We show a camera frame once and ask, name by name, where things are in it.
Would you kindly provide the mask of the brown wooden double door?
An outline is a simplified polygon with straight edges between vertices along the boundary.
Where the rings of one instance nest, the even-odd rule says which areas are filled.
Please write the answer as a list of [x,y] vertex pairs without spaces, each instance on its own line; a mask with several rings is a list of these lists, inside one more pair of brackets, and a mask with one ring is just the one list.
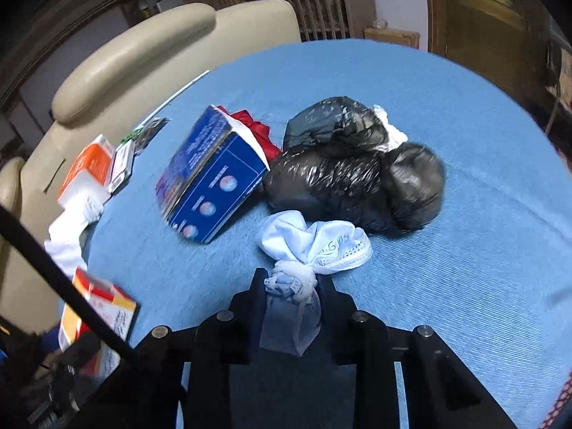
[[523,108],[570,97],[571,45],[541,0],[428,0],[429,51],[496,85]]

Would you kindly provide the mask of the blue medicine box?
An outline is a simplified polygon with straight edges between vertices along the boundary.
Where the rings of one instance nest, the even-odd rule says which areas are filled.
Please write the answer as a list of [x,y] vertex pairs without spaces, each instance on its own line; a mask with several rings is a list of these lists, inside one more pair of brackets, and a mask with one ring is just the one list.
[[210,105],[155,185],[161,216],[181,236],[208,243],[269,170],[251,130]]

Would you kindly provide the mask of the orange white tissue pack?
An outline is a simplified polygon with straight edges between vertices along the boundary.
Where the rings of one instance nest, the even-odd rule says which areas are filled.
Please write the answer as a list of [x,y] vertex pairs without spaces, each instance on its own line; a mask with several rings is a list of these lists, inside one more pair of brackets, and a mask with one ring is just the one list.
[[103,135],[97,135],[73,161],[57,193],[57,202],[67,208],[76,198],[91,198],[105,204],[110,198],[108,190],[113,168],[115,148]]

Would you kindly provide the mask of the wooden slatted radiator cabinet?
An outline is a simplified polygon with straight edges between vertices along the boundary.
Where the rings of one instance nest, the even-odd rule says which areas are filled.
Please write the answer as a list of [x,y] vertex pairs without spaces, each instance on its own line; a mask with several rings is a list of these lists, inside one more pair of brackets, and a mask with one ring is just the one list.
[[296,13],[303,42],[364,39],[365,30],[377,19],[375,0],[285,1]]

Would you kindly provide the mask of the green pill blister pack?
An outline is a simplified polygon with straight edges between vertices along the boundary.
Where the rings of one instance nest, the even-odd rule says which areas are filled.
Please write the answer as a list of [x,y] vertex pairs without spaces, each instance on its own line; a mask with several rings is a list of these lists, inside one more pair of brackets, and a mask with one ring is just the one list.
[[132,142],[136,142],[136,141],[138,140],[139,136],[140,136],[142,133],[143,133],[143,127],[142,127],[142,126],[138,126],[138,127],[136,127],[136,128],[133,128],[133,130],[132,130],[128,135],[126,135],[126,136],[120,141],[120,143],[121,143],[121,144],[127,143],[127,142],[129,142],[130,140],[131,140]]

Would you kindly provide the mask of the white knotted plastic bag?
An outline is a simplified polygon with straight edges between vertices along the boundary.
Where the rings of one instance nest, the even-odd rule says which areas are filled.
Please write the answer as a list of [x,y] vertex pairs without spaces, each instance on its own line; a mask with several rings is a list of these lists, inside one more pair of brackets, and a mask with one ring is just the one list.
[[264,280],[267,309],[261,347],[302,356],[321,329],[318,277],[364,265],[373,254],[369,237],[348,221],[310,225],[297,210],[268,217],[259,247],[274,260]]

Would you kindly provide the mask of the blue round tablecloth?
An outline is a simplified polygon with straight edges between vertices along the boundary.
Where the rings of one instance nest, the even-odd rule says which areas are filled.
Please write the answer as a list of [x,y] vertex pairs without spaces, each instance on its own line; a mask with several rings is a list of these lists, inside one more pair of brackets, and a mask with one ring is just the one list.
[[431,326],[520,428],[571,370],[571,175],[479,75],[375,42],[200,70],[89,238],[130,341],[226,308],[288,256],[388,326]]

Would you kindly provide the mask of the black plastic bag bundle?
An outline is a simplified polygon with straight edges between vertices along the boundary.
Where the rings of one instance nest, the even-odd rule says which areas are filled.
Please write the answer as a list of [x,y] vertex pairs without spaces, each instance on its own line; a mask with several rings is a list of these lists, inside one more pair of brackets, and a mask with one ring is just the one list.
[[373,109],[356,100],[331,97],[311,105],[286,126],[283,151],[263,179],[268,204],[368,232],[425,228],[442,209],[443,161],[410,140],[377,151],[386,139]]

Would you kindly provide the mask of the brown cardboard box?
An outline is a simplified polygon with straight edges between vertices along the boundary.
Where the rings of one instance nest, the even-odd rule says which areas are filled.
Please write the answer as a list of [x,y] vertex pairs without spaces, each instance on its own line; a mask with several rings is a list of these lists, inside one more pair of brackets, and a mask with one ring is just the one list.
[[369,27],[365,29],[365,39],[393,45],[408,46],[419,49],[420,34],[414,31],[405,31],[392,28]]

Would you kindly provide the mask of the white loose tissue paper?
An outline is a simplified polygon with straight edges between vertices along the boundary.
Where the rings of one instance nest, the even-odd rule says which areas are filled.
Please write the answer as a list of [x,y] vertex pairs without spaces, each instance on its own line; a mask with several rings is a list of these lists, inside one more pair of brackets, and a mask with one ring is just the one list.
[[104,204],[97,192],[74,189],[57,200],[63,212],[49,225],[49,238],[44,241],[45,251],[68,279],[77,269],[87,270],[83,258],[83,233],[99,221]]

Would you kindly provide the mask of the white paper ball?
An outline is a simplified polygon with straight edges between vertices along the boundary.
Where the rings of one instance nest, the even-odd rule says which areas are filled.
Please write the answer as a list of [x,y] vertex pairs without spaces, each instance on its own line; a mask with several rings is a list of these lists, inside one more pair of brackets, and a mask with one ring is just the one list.
[[408,136],[390,123],[388,113],[381,107],[381,105],[374,105],[372,109],[378,120],[383,124],[387,133],[386,141],[380,143],[376,147],[377,151],[388,153],[408,142]]

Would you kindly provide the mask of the white barcode medicine box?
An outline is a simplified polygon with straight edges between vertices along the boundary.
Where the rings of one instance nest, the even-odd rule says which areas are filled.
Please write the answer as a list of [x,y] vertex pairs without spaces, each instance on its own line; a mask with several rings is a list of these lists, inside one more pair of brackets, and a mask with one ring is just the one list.
[[115,193],[131,176],[133,169],[133,161],[135,157],[135,142],[132,139],[116,148],[112,174],[110,175],[110,182],[108,191]]

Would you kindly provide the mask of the beige leather sofa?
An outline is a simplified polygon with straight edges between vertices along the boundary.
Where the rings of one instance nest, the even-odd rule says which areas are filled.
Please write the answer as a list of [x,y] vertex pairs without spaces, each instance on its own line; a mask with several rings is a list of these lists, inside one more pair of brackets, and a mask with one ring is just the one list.
[[1,170],[1,202],[38,241],[62,213],[58,190],[98,135],[118,144],[167,98],[207,70],[301,39],[285,0],[175,7],[139,23],[87,57],[56,91],[54,122],[23,160]]

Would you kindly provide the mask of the dark foil snack packet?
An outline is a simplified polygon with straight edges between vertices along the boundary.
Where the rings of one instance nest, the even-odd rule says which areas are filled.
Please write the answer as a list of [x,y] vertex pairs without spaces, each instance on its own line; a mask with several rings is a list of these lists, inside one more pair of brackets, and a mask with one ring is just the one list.
[[166,117],[153,117],[139,126],[143,127],[143,133],[139,136],[135,144],[135,154],[139,155],[146,149],[147,145],[157,136],[157,134],[170,122]]

